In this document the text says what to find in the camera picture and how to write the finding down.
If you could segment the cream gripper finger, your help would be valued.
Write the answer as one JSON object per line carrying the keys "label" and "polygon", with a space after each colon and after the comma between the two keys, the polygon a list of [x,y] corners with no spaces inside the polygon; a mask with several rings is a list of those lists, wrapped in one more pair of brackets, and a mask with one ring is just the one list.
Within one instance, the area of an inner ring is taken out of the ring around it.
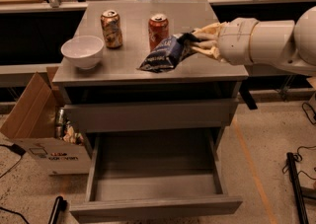
{"label": "cream gripper finger", "polygon": [[220,52],[215,41],[193,42],[191,49],[212,59],[218,60],[220,58]]}
{"label": "cream gripper finger", "polygon": [[195,30],[193,31],[193,35],[201,40],[217,40],[218,39],[215,28]]}

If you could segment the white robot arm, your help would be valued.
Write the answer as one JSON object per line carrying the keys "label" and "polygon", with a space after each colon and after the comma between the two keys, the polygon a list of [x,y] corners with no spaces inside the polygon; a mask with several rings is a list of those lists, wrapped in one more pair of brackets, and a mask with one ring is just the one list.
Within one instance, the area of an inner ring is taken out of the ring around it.
{"label": "white robot arm", "polygon": [[193,31],[191,50],[231,65],[271,65],[316,76],[316,7],[297,21],[236,18]]}

